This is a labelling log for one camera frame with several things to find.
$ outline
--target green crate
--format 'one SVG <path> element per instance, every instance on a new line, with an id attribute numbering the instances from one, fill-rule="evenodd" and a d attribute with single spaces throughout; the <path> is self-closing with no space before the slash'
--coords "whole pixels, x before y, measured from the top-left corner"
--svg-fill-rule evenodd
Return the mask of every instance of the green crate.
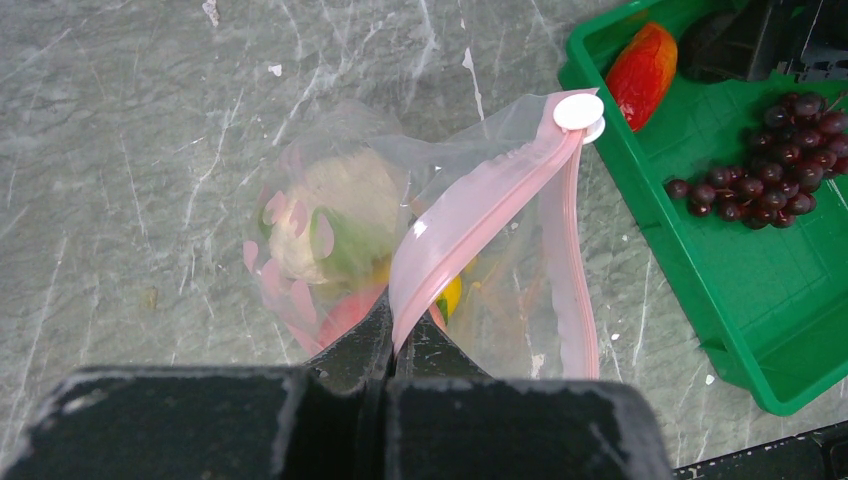
<path id="1" fill-rule="evenodd" d="M 824 184 L 816 211 L 792 228 L 759 231 L 694 218 L 685 202 L 669 200 L 663 183 L 739 163 L 742 132 L 758 126 L 781 93 L 833 98 L 848 82 L 796 85 L 775 74 L 761 83 L 702 85 L 678 75 L 636 134 L 603 82 L 648 21 L 679 38 L 701 16 L 738 3 L 644 0 L 617 8 L 574 30 L 559 80 L 567 90 L 601 87 L 607 128 L 595 145 L 718 374 L 764 410 L 790 415 L 848 375 L 848 177 Z"/>

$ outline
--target transparent bag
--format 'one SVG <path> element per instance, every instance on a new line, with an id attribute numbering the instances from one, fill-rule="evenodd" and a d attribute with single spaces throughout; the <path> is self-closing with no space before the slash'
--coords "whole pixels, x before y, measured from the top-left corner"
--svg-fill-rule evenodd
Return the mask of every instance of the transparent bag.
<path id="1" fill-rule="evenodd" d="M 264 305 L 314 355 L 389 285 L 396 350 L 429 310 L 494 376 L 596 378 L 576 222 L 593 93 L 527 95 L 441 143 L 340 105 L 259 195 L 244 260 Z"/>

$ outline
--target bunch of grapes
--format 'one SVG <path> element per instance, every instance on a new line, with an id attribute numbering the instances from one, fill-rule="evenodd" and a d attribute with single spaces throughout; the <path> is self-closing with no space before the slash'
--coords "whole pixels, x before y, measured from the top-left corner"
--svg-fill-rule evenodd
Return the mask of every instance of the bunch of grapes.
<path id="1" fill-rule="evenodd" d="M 666 192 L 687 198 L 689 213 L 711 212 L 752 230 L 788 228 L 816 208 L 821 182 L 848 175 L 848 114 L 815 92 L 787 93 L 763 114 L 764 128 L 748 138 L 744 165 L 710 169 L 702 181 L 673 179 Z"/>

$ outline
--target marble tabletop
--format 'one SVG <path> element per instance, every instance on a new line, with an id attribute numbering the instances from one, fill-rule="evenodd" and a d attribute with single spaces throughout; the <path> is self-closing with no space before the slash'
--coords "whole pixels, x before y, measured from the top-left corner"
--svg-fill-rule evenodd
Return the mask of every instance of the marble tabletop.
<path id="1" fill-rule="evenodd" d="M 0 0 L 0 462 L 80 366 L 304 360 L 242 265 L 255 176 L 343 99 L 435 141 L 556 91 L 569 32 L 620 3 L 219 0 L 213 26 L 201 0 Z M 848 418 L 844 381 L 779 418 L 716 379 L 591 147 L 579 205 L 602 377 L 673 465 Z"/>

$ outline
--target grape stem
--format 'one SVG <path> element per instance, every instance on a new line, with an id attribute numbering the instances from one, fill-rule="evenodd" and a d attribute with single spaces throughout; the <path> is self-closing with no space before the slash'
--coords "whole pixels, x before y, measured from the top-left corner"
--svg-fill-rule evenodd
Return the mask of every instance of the grape stem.
<path id="1" fill-rule="evenodd" d="M 836 100 L 834 100 L 833 103 L 831 103 L 830 106 L 827 107 L 827 110 L 825 110 L 825 112 L 829 112 L 829 111 L 833 110 L 834 108 L 836 108 L 836 106 L 839 104 L 839 102 L 844 100 L 845 97 L 848 97 L 848 90 L 843 90 L 842 93 L 840 93 L 839 96 L 836 97 Z"/>

